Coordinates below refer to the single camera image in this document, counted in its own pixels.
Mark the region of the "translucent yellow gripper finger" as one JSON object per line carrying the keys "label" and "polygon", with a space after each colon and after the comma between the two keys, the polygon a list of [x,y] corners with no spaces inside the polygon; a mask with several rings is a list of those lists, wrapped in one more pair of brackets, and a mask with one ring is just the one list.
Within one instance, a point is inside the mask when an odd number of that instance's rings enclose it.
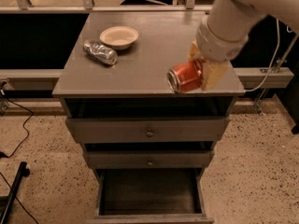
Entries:
{"label": "translucent yellow gripper finger", "polygon": [[188,53],[188,61],[189,62],[198,61],[200,63],[204,63],[206,61],[202,52],[198,48],[197,42],[195,40],[193,40],[191,44],[191,48]]}
{"label": "translucent yellow gripper finger", "polygon": [[230,67],[229,62],[216,63],[206,61],[202,63],[202,86],[203,91],[214,89],[222,80]]}

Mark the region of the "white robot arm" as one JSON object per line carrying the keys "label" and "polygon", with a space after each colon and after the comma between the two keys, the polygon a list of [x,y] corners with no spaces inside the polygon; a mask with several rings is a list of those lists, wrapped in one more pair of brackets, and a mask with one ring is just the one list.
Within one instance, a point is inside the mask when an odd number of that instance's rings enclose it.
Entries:
{"label": "white robot arm", "polygon": [[200,20],[190,55],[199,65],[203,90],[210,81],[219,81],[225,65],[248,42],[251,29],[267,15],[299,33],[299,0],[214,0]]}

